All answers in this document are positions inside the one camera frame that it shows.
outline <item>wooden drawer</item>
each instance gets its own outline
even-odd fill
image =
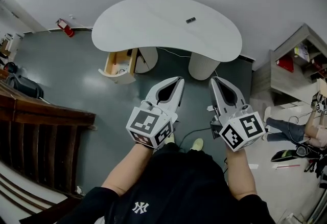
[[[117,84],[128,84],[135,81],[134,71],[138,49],[110,52],[104,71],[99,72]]]

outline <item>person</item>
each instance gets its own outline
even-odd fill
[[[136,143],[102,187],[57,223],[275,223],[256,193],[245,150],[227,148],[227,185],[202,146],[197,139],[179,152],[173,134],[154,154]]]
[[[324,112],[320,113],[319,125],[314,125],[314,118],[317,116],[316,104],[317,98],[321,98],[318,92],[313,96],[311,103],[312,112],[305,125],[297,125],[284,120],[275,120],[271,118],[271,107],[267,107],[264,115],[264,122],[267,125],[279,129],[279,133],[269,133],[263,138],[268,142],[274,141],[293,141],[298,143],[307,142],[309,145],[318,148],[325,148],[327,146],[327,129],[324,126]]]

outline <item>wooden staircase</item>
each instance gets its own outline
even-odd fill
[[[40,185],[74,195],[81,132],[95,116],[48,105],[0,81],[0,160]]]

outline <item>table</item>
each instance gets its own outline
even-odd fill
[[[190,18],[196,20],[186,23]],[[141,47],[192,52],[190,74],[208,78],[220,62],[237,58],[242,38],[218,11],[193,0],[125,0],[104,11],[92,31],[94,45],[107,52]]]

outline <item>black t-shirt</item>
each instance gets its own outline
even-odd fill
[[[153,156],[138,182],[123,196],[94,188],[58,224],[87,223],[105,216],[119,223],[275,223],[257,195],[237,201],[221,168],[203,152]]]

